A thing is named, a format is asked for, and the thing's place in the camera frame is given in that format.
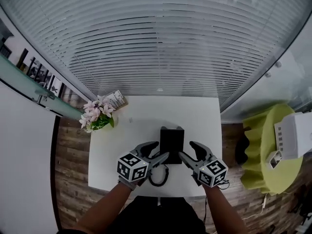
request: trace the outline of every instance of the glass door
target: glass door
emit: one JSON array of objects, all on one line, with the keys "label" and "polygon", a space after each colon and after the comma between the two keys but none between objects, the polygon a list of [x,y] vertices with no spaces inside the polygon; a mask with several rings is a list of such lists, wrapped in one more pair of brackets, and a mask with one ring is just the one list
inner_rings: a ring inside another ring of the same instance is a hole
[{"label": "glass door", "polygon": [[0,80],[24,97],[61,117],[77,120],[81,117],[82,112],[38,85],[2,55],[0,55]]}]

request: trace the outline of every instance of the white table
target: white table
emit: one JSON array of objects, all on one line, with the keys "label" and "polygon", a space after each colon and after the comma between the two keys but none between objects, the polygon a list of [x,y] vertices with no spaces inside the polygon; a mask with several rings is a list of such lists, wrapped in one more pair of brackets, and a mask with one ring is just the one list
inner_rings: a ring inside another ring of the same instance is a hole
[{"label": "white table", "polygon": [[[91,135],[89,156],[89,186],[109,191],[116,184],[117,159],[137,145],[160,140],[160,128],[184,129],[183,151],[196,159],[189,145],[197,141],[208,146],[222,158],[221,119],[218,98],[128,96],[129,105],[114,113],[115,128],[106,125]],[[152,154],[159,151],[159,146]],[[157,197],[191,197],[205,195],[191,177],[185,164],[167,165],[169,178],[162,187],[154,187],[147,180],[133,191],[133,195]],[[159,182],[164,166],[153,170],[153,181]]]}]

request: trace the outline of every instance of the flower bouquet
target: flower bouquet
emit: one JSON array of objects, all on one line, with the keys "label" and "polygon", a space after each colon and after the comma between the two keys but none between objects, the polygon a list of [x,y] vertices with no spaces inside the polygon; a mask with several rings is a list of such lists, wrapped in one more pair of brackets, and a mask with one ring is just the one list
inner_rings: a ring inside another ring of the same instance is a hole
[{"label": "flower bouquet", "polygon": [[87,133],[101,129],[108,123],[114,127],[114,119],[112,116],[115,108],[109,103],[109,99],[97,96],[98,100],[88,101],[83,108],[85,113],[81,116],[81,128],[86,129]]}]

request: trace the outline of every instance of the yellow-green table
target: yellow-green table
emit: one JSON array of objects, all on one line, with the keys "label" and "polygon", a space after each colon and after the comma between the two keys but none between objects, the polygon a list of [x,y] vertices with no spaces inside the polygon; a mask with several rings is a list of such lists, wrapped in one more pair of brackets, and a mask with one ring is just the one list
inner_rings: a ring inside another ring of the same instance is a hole
[{"label": "yellow-green table", "polygon": [[269,169],[266,159],[276,151],[274,124],[286,115],[294,113],[286,104],[278,104],[269,110],[243,121],[250,144],[245,150],[248,160],[243,164],[245,174],[241,181],[247,189],[260,188],[262,193],[279,194],[285,191],[297,177],[302,157],[282,160],[275,169]]}]

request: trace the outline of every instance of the green leaf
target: green leaf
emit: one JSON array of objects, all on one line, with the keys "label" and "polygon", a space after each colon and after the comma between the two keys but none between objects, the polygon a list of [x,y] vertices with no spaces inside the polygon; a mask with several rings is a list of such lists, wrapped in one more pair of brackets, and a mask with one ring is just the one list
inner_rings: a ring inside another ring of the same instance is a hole
[{"label": "green leaf", "polygon": [[111,124],[112,127],[114,127],[114,119],[113,119],[113,117],[108,118],[108,122]]}]

